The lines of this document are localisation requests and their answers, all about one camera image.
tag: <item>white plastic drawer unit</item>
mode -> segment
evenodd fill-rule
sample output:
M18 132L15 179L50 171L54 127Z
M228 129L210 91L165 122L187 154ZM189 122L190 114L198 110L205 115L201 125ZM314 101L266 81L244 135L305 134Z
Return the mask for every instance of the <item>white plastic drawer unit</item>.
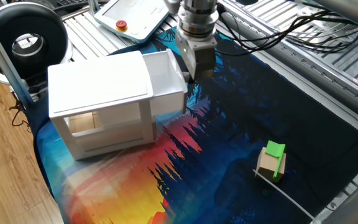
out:
M139 51L48 68L49 116L75 159L156 140L155 116L186 106L187 87L171 50ZM90 114L98 127L74 132Z

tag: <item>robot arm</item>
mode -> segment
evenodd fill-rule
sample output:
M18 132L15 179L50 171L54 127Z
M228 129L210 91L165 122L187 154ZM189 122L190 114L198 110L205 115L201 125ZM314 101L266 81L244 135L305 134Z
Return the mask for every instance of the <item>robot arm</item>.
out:
M175 43L193 80L211 78L215 68L217 0L165 0L178 14Z

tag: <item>black cable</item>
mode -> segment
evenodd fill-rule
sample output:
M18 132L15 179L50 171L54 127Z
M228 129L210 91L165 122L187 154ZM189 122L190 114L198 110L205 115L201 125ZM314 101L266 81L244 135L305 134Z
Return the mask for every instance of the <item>black cable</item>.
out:
M234 35L232 29L228 26L228 24L223 19L223 17L221 17L222 23L226 26L226 28L231 33L233 38L240 43L241 47L243 47L243 48L245 48L247 50L250 50L250 51L247 51L247 52L244 52L244 53L241 53L241 54L229 54L229 53L221 52L219 50L217 50L217 52L220 53L220 54L229 55L229 56L242 56L242 55L251 54L251 53L256 52L256 51L270 49L270 48L274 47L275 45L277 45L281 40L284 39L284 37L286 35L288 35L293 30L295 30L295 29L297 29L297 28L299 28L299 27L311 22L313 19L317 18L318 16L324 16L324 15L326 15L328 13L329 13L329 11L322 11L322 12L317 12L317 13L313 14L312 16L300 16L300 17L296 18L292 22L290 28L288 28L287 30L285 30L283 32L277 32L277 33L275 33L275 34L273 34L273 35L271 35L269 37L263 38L263 39L271 39L272 37L278 36L276 39L271 40L270 42L268 42L268 43L266 43L264 45L257 46L257 47L248 47L248 46L244 45L241 40L237 39L237 37Z
M238 41L238 43L240 43L241 47L247 49L248 51L242 53L242 54L229 54L226 52L222 52L220 50L217 50L217 53L223 54L223 55L230 55L230 56L241 56L241 55L247 55L247 54L251 54L253 52L256 51L260 51L260 50L267 50L270 49L272 47L274 47L275 45L277 45L281 40L284 39L284 37L286 37L290 32L294 31L295 29L311 22L311 21L326 21L326 22L338 22L338 23L343 23L343 24L349 24L349 25L355 25L353 22L347 20L347 19L341 19L341 18L325 18L324 16L332 16L333 13L330 11L321 11L321 12L317 12L315 14L312 14L311 16L300 16L298 18L296 18L291 26L282 32L277 32L275 34L272 34L268 37L263 37L263 38L259 38L259 39L252 39L252 40L242 40L240 38L237 38L232 29L228 26L228 24L226 23L226 21L221 17L220 20L222 21L222 23L226 26L226 28L228 29L228 31L230 32L230 34L232 35L232 37L229 37L227 35L225 35L226 37L228 37L229 39ZM341 37L349 37L352 34L357 33L357 31L351 33L351 34L346 34L346 35L342 35L340 37L335 37L335 38L331 38L331 40L334 39L338 39ZM269 40L273 37L277 37L274 40L271 40L270 42L265 42L262 45L256 46L256 47L248 47L246 45L243 44L243 42L254 42L254 41L258 41L258 40ZM352 45L354 42L356 42L358 40L358 36L350 43L348 44L344 44L344 45L340 45L340 46L325 46L323 44L325 44L326 42L330 41L330 39L322 41L320 43L309 43L306 42L304 40L301 40L299 38L296 37L287 37L288 40L290 42L294 42L293 44L299 46L299 47L303 47L307 50L311 50L314 52L320 52L320 53L336 53L339 51L344 50L346 47Z
M29 131L29 129L30 129L30 124L29 124L28 122L22 120L22 122L21 122L20 124L14 124L14 122L15 122L15 120L16 120L16 118L17 118L17 115L18 115L21 111L23 111L23 107L22 107L20 101L16 100L16 105L9 108L9 110L12 110L12 109L16 109L16 110L17 110L15 116L14 116L13 119L12 119L12 126L13 126L13 127L18 127L18 126L22 126L23 124L26 124L26 125L27 125L27 131L31 133L31 131Z
M106 4L108 1L98 1L98 3L100 5L104 5ZM57 12L57 11L61 11L61 10L70 10L70 9L75 9L75 8L79 8L79 7L83 7L83 6L87 6L89 3L88 1L85 2L79 2L79 3L74 3L74 4L68 4L66 6L60 6L60 7L56 7L53 11Z

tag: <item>metal grate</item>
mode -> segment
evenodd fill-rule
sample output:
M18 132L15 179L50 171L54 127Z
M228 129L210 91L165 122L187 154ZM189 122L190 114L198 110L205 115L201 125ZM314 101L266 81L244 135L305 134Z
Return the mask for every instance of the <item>metal grate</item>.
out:
M265 25L277 27L280 30L285 30L294 18L300 15L300 12L305 11L305 8L311 9L310 7L284 0L260 0L258 3L250 6L243 6L235 1L232 2L234 2L245 13L250 13L256 18L259 18L265 23ZM315 26L305 25L296 31L318 32L319 30ZM313 39L311 42L320 42L326 40L327 38L328 37L323 39ZM339 44L342 43L338 40L332 40L327 43L327 45L332 46ZM335 54L308 53L314 57L323 59L327 65L344 72L358 81L358 41L346 50Z
M74 46L71 61L105 57L116 50L134 45L129 39L119 37L102 25L98 24L88 11L76 13L64 19L68 38ZM176 26L173 16L168 16L156 33Z

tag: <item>colorful printed mat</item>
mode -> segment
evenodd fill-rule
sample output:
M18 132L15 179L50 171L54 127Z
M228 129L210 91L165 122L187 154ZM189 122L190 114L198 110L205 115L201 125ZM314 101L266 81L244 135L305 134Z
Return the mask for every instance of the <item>colorful printed mat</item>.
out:
M243 51L216 38L219 49ZM170 48L178 55L174 39L175 29L163 32L142 53ZM216 59L214 78L188 86L186 114L157 117L154 144L74 161L51 122L39 131L40 157L66 223L309 223L254 177L268 140L287 145L277 186L312 215L351 181L356 129L254 56Z

